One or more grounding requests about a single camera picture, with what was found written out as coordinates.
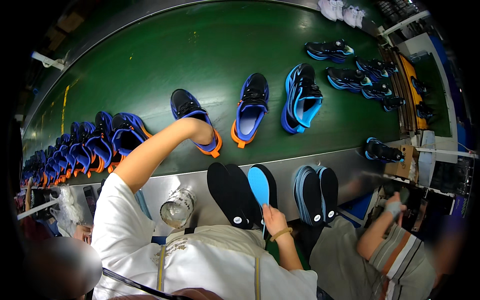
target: shoe with orange heel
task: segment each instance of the shoe with orange heel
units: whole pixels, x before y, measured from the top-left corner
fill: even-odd
[[[170,106],[175,120],[182,118],[196,118],[212,125],[207,111],[200,107],[198,100],[186,90],[175,90],[170,97]],[[213,131],[215,132],[215,139],[210,144],[194,144],[203,154],[211,155],[213,158],[216,158],[220,155],[218,151],[222,147],[222,138],[215,129],[213,129]]]
[[[237,117],[233,121],[230,135],[238,143],[238,148],[244,148],[253,141],[258,125],[268,112],[268,83],[263,75],[250,75],[240,93],[237,104]]]

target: wire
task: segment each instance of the wire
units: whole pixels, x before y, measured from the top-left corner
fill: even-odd
[[[436,143],[432,143],[432,144],[425,144],[425,145],[420,146],[419,148],[424,148],[425,146],[436,145],[436,144],[439,144],[439,143],[451,143],[451,142],[454,142],[454,141],[441,141],[441,142],[436,142]],[[464,147],[467,151],[469,151],[469,152],[471,152],[471,153],[477,153],[476,151],[473,151],[473,150],[471,150],[471,149],[468,149],[468,148],[465,147],[465,145],[463,145],[462,143],[457,142],[457,144],[459,144],[460,146]]]

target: stack of insoles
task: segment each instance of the stack of insoles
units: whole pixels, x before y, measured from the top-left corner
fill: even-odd
[[[277,208],[275,179],[262,165],[253,166],[247,178],[236,165],[213,163],[208,167],[207,184],[213,199],[234,227],[251,229],[256,224],[264,228],[261,205],[267,203]]]
[[[332,169],[302,166],[294,181],[293,196],[300,219],[310,225],[330,223],[336,215],[338,180]]]

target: orange pull tab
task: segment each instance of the orange pull tab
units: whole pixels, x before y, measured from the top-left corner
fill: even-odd
[[[213,150],[212,152],[210,152],[210,154],[213,156],[213,158],[217,158],[220,156],[220,153],[218,153],[217,150]]]

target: white shirt sleeve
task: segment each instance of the white shirt sleeve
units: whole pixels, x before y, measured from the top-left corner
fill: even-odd
[[[109,175],[96,204],[92,247],[102,265],[115,273],[156,288],[160,245],[151,243],[155,222],[147,218],[125,182]],[[102,276],[95,287],[96,299],[143,294]]]

